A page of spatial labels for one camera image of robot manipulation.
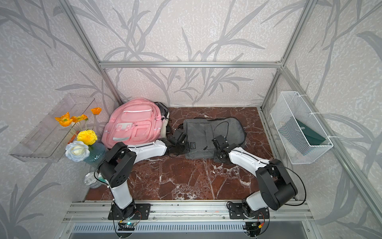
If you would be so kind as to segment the grey fabric backpack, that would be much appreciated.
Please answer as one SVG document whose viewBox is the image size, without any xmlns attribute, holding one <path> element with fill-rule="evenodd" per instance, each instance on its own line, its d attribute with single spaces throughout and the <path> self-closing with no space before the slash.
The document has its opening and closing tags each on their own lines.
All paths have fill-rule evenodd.
<svg viewBox="0 0 382 239">
<path fill-rule="evenodd" d="M 178 127 L 188 135 L 190 151 L 187 159 L 213 159 L 215 146 L 212 140 L 222 135 L 229 144 L 243 146 L 246 132 L 241 122 L 233 117 L 219 119 L 186 119 Z"/>
</svg>

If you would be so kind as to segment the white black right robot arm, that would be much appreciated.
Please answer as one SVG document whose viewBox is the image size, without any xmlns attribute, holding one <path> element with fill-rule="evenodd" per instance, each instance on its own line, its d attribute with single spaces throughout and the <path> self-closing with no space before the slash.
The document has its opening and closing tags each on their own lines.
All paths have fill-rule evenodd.
<svg viewBox="0 0 382 239">
<path fill-rule="evenodd" d="M 218 159 L 239 165 L 257 178 L 259 191 L 242 200 L 246 217 L 254 217 L 255 212 L 263 208 L 278 210 L 298 194 L 295 183 L 281 161 L 255 156 L 236 144 L 229 144 L 221 135 L 212 142 Z"/>
</svg>

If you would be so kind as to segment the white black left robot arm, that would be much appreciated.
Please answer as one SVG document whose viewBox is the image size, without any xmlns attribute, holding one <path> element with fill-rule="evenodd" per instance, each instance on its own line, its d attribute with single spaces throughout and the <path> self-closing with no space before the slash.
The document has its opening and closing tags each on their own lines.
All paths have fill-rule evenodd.
<svg viewBox="0 0 382 239">
<path fill-rule="evenodd" d="M 152 157 L 186 154 L 189 151 L 187 137 L 183 130 L 177 129 L 170 137 L 160 138 L 150 143 L 126 145 L 118 142 L 106 153 L 98 170 L 105 179 L 113 195 L 114 203 L 120 211 L 134 208 L 134 201 L 127 183 L 134 164 Z"/>
</svg>

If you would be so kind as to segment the pink backpack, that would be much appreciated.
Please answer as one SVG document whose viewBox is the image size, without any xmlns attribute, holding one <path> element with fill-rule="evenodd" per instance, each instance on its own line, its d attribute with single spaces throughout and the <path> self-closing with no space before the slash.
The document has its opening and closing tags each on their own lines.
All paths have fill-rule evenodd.
<svg viewBox="0 0 382 239">
<path fill-rule="evenodd" d="M 140 145 L 154 142 L 166 132 L 169 109 L 161 102 L 133 99 L 118 107 L 106 124 L 101 142 L 111 149 L 116 143 Z"/>
</svg>

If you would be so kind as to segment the green book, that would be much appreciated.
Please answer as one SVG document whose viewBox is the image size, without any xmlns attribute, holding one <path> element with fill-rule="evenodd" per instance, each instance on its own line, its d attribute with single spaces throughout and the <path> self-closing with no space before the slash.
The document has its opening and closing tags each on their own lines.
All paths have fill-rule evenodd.
<svg viewBox="0 0 382 239">
<path fill-rule="evenodd" d="M 291 117 L 282 127 L 280 127 L 279 132 L 302 155 L 307 155 L 312 151 L 313 146 L 321 145 L 326 140 L 320 134 L 294 117 Z"/>
</svg>

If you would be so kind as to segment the teal glass vase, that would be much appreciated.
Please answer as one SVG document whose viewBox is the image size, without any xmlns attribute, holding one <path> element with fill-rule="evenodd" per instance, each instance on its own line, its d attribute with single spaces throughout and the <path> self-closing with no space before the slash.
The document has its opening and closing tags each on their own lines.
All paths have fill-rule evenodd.
<svg viewBox="0 0 382 239">
<path fill-rule="evenodd" d="M 102 143 L 94 143 L 89 145 L 90 154 L 87 158 L 84 159 L 84 162 L 97 168 L 98 165 L 103 161 L 103 158 L 106 154 L 106 148 Z"/>
</svg>

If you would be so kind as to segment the right controller circuit board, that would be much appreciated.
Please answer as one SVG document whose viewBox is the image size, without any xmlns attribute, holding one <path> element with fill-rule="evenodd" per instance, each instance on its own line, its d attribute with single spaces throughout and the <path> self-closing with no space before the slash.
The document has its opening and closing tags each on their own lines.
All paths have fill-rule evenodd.
<svg viewBox="0 0 382 239">
<path fill-rule="evenodd" d="M 250 238 L 256 238 L 261 234 L 263 223 L 260 222 L 246 222 L 243 226 L 244 233 Z"/>
</svg>

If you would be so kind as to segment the controller circuit board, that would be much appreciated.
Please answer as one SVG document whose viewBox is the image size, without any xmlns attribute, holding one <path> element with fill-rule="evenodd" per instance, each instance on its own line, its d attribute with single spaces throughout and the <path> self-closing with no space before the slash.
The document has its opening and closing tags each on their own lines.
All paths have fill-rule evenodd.
<svg viewBox="0 0 382 239">
<path fill-rule="evenodd" d="M 134 231 L 139 222 L 140 222 L 140 220 L 138 220 L 138 221 L 119 221 L 117 223 L 117 225 L 118 225 L 117 230 L 122 231 L 122 232 Z"/>
<path fill-rule="evenodd" d="M 256 238 L 261 234 L 263 223 L 260 222 L 246 222 L 243 226 L 244 233 L 250 238 Z"/>
</svg>

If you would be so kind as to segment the small orange artificial flower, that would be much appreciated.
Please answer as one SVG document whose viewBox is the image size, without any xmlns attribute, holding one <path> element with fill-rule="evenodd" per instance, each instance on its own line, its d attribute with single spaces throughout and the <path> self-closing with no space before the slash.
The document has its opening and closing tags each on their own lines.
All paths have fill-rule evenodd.
<svg viewBox="0 0 382 239">
<path fill-rule="evenodd" d="M 99 115 L 101 111 L 102 111 L 102 108 L 99 108 L 99 107 L 91 109 L 92 114 L 95 116 Z"/>
</svg>

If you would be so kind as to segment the yellow artificial flower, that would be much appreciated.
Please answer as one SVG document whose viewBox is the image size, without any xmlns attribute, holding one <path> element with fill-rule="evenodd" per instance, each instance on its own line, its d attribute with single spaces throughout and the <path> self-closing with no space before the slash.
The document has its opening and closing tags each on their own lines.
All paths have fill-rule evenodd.
<svg viewBox="0 0 382 239">
<path fill-rule="evenodd" d="M 93 145 L 97 140 L 97 135 L 93 130 L 84 130 L 77 135 L 77 141 L 81 141 L 85 145 Z"/>
</svg>

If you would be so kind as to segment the silver tin can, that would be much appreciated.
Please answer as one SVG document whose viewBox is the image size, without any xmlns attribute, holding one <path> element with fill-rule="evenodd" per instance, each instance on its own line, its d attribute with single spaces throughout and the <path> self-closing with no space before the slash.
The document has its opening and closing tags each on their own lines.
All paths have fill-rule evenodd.
<svg viewBox="0 0 382 239">
<path fill-rule="evenodd" d="M 102 183 L 96 180 L 94 171 L 89 172 L 84 178 L 84 184 L 89 186 L 91 189 L 96 189 L 102 186 Z"/>
</svg>

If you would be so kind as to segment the left controller circuit board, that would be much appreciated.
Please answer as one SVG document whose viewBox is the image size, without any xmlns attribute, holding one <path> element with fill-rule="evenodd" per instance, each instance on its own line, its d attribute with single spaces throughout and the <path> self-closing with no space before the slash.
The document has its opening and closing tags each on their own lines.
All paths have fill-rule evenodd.
<svg viewBox="0 0 382 239">
<path fill-rule="evenodd" d="M 140 220 L 138 220 L 138 221 L 119 221 L 117 223 L 117 225 L 118 225 L 117 230 L 122 231 L 122 232 L 134 231 L 139 222 L 140 222 Z"/>
</svg>

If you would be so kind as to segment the white artificial rose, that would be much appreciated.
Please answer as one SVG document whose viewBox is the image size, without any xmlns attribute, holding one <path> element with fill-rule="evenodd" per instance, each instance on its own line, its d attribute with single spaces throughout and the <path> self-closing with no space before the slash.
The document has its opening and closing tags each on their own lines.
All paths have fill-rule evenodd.
<svg viewBox="0 0 382 239">
<path fill-rule="evenodd" d="M 82 141 L 73 141 L 66 148 L 65 155 L 68 159 L 74 162 L 80 162 L 90 156 L 89 147 Z"/>
</svg>

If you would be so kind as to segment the orange artificial poppy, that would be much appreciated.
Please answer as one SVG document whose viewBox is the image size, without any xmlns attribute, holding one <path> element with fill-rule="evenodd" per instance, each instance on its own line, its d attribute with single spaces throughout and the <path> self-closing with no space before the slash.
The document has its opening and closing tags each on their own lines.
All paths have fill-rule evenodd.
<svg viewBox="0 0 382 239">
<path fill-rule="evenodd" d="M 55 118 L 55 120 L 63 127 L 68 127 L 72 122 L 73 119 L 70 117 L 69 112 L 66 114 L 62 115 L 59 118 Z"/>
</svg>

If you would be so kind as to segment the clear plastic shelf tray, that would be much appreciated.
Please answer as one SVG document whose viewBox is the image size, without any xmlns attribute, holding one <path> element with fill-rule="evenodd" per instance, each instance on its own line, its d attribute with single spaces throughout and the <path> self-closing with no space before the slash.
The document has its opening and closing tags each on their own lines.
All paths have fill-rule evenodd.
<svg viewBox="0 0 382 239">
<path fill-rule="evenodd" d="M 10 155 L 22 162 L 58 162 L 64 155 L 73 133 L 69 127 L 61 126 L 56 118 L 66 113 L 72 116 L 89 115 L 90 108 L 95 105 L 94 97 L 67 94 L 10 152 Z"/>
</svg>

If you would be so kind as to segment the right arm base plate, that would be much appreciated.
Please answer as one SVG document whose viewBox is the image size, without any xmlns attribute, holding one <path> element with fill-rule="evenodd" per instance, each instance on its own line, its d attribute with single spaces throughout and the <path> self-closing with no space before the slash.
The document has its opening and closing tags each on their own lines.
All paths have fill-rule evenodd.
<svg viewBox="0 0 382 239">
<path fill-rule="evenodd" d="M 267 220 L 270 217 L 268 208 L 260 208 L 259 210 L 254 211 L 245 203 L 233 203 L 231 201 L 226 203 L 226 207 L 230 219 Z"/>
</svg>

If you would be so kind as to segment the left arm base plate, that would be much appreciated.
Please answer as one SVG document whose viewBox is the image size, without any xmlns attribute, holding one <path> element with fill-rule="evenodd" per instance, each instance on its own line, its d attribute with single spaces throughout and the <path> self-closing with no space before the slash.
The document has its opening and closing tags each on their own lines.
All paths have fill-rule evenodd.
<svg viewBox="0 0 382 239">
<path fill-rule="evenodd" d="M 120 209 L 112 203 L 108 220 L 148 220 L 151 204 L 132 202 L 125 209 Z"/>
</svg>

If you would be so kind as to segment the aluminium mounting rail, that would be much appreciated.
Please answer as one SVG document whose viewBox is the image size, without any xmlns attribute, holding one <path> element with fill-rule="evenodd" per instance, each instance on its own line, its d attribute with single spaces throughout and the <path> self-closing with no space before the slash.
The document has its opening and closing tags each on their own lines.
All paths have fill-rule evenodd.
<svg viewBox="0 0 382 239">
<path fill-rule="evenodd" d="M 229 222 L 226 201 L 136 201 L 136 204 L 151 204 L 147 223 L 149 222 Z M 307 203 L 296 206 L 298 202 L 290 201 L 276 211 L 269 209 L 271 221 L 313 221 L 313 215 Z M 64 223 L 101 223 L 107 219 L 111 201 L 85 201 L 72 203 Z M 238 221 L 256 221 L 257 219 L 237 219 Z"/>
</svg>

